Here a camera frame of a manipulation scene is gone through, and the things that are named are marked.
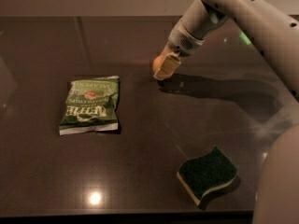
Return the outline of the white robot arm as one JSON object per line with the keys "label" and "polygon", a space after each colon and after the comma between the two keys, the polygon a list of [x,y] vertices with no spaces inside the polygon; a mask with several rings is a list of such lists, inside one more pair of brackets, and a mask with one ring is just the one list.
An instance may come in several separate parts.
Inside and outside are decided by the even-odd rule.
{"label": "white robot arm", "polygon": [[[235,21],[289,91],[299,92],[298,22],[264,0],[194,0],[152,65],[158,80],[171,77],[228,18]],[[263,163],[252,224],[299,224],[299,126],[283,132]]]}

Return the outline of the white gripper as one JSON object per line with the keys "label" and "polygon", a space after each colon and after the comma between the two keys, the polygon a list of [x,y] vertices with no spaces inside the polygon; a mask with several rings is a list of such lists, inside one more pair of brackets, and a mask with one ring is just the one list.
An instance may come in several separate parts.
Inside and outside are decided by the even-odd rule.
{"label": "white gripper", "polygon": [[221,27],[227,17],[202,0],[194,0],[172,29],[161,55],[152,64],[153,77],[170,78],[181,65],[179,57],[193,55],[214,30]]}

